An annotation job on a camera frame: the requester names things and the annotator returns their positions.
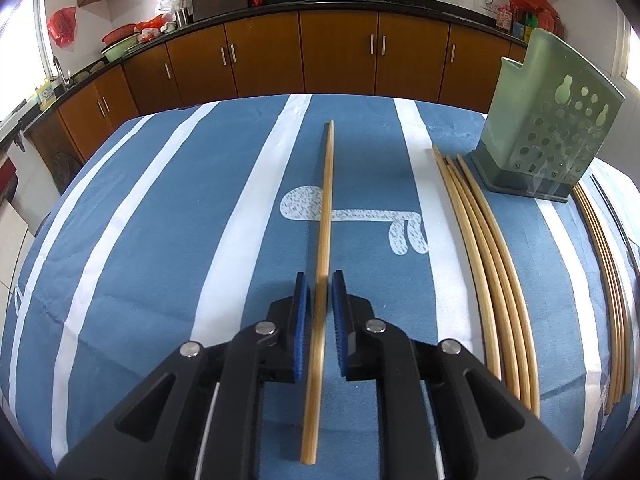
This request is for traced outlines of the green perforated utensil holder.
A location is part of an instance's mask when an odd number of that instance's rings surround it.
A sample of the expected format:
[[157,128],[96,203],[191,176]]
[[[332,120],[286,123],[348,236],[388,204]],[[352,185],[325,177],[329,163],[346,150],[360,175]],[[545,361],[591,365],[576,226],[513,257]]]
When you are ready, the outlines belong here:
[[597,66],[552,32],[536,28],[523,62],[501,60],[471,159],[492,192],[565,203],[624,101]]

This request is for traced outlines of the red bag on condiments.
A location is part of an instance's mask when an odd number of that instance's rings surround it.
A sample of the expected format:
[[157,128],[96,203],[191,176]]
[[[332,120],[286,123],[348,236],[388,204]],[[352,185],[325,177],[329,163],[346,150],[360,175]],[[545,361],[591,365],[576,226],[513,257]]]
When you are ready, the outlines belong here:
[[559,13],[547,0],[509,0],[511,6],[520,8],[528,13],[538,14],[548,12],[552,18],[557,18]]

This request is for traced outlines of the green basin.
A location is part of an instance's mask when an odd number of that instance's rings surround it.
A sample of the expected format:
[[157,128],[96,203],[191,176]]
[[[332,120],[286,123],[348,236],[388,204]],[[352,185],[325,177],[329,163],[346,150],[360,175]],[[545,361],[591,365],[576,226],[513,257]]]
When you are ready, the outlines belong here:
[[113,63],[122,58],[130,49],[138,44],[138,36],[133,34],[122,40],[114,42],[110,46],[105,47],[101,54],[107,59],[107,62]]

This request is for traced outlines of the wooden chopstick left group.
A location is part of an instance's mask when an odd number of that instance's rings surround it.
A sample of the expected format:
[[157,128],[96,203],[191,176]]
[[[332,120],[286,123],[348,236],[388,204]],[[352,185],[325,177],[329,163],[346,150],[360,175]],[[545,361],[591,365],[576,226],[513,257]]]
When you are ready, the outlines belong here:
[[442,176],[442,180],[444,180],[451,205],[454,207],[454,214],[456,215],[470,263],[478,308],[480,309],[480,324],[482,324],[483,330],[486,366],[492,374],[498,379],[501,379],[501,360],[497,326],[484,264],[482,256],[480,255],[480,248],[478,248],[477,245],[469,214],[463,205],[461,193],[454,183],[454,177],[450,174],[448,165],[444,162],[442,154],[440,154],[436,146],[434,146],[433,152],[440,175]]
[[504,296],[504,279],[500,278],[498,271],[498,249],[495,248],[496,243],[494,237],[465,178],[462,177],[462,174],[457,170],[457,166],[450,157],[445,158],[445,164],[450,176],[454,179],[454,183],[458,187],[458,191],[461,193],[462,202],[464,203],[465,209],[471,215],[472,227],[476,231],[475,237],[478,241],[485,274],[488,278],[491,304],[494,308],[494,317],[497,323],[499,348],[501,351],[506,385],[514,396],[523,400],[524,396],[521,390],[521,379],[523,375],[518,367],[518,347],[514,342],[509,307],[506,304],[506,297]]
[[528,376],[525,382],[525,387],[521,388],[521,392],[523,393],[524,399],[527,399],[525,405],[534,415],[539,416],[540,391],[538,363],[532,326],[530,325],[522,286],[518,279],[518,274],[516,273],[506,240],[502,235],[500,226],[498,225],[496,217],[492,212],[482,189],[478,185],[471,169],[461,155],[457,156],[457,162],[464,173],[465,181],[469,185],[477,205],[480,206],[480,210],[483,213],[483,217],[487,222],[488,229],[491,232],[491,236],[497,247],[499,261],[501,262],[502,267],[502,274],[508,282],[506,285],[506,299],[508,300],[508,307],[512,310],[510,318],[516,318],[515,327],[512,330],[514,342],[516,343],[518,356],[523,359],[524,370]]

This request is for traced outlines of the blue striped tablecloth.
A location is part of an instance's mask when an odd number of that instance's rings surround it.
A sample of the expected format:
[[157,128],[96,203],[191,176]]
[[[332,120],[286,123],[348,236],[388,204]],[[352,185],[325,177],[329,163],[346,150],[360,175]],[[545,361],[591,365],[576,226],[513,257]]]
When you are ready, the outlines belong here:
[[[486,117],[373,96],[266,96],[125,122],[53,207],[12,287],[1,390],[52,471],[163,359],[230,340],[314,287],[326,124],[335,122],[331,269],[375,315],[484,361],[474,282],[432,147],[451,158]],[[574,200],[485,195],[524,292],[541,419],[591,474],[639,408],[603,416],[608,309]],[[299,463],[305,387],[267,385],[259,479],[377,479],[375,385],[345,382],[331,318],[318,462]]]

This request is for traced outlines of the yellow detergent bottle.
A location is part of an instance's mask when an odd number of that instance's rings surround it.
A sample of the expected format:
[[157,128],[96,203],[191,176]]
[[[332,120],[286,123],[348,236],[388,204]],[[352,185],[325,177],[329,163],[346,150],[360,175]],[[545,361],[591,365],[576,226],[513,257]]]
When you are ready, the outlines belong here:
[[36,97],[39,109],[42,112],[47,110],[56,100],[54,83],[46,78],[43,83],[36,88]]

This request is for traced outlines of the red plastic bag hanging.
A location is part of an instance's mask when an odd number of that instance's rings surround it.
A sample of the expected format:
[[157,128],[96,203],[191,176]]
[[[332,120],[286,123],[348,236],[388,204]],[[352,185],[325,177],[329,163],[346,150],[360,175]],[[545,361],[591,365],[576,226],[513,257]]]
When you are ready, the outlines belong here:
[[49,37],[58,48],[68,47],[75,41],[76,27],[76,8],[74,6],[66,6],[66,8],[53,12],[47,21]]

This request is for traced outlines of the red basin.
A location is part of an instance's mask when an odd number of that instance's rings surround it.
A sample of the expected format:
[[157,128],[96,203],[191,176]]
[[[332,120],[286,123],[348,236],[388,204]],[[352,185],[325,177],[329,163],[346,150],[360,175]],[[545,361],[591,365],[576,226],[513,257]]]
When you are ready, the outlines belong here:
[[133,35],[135,32],[136,32],[136,24],[134,23],[125,24],[111,30],[108,34],[106,34],[102,38],[102,42],[106,46],[110,46],[115,42],[119,42],[120,40],[123,40]]

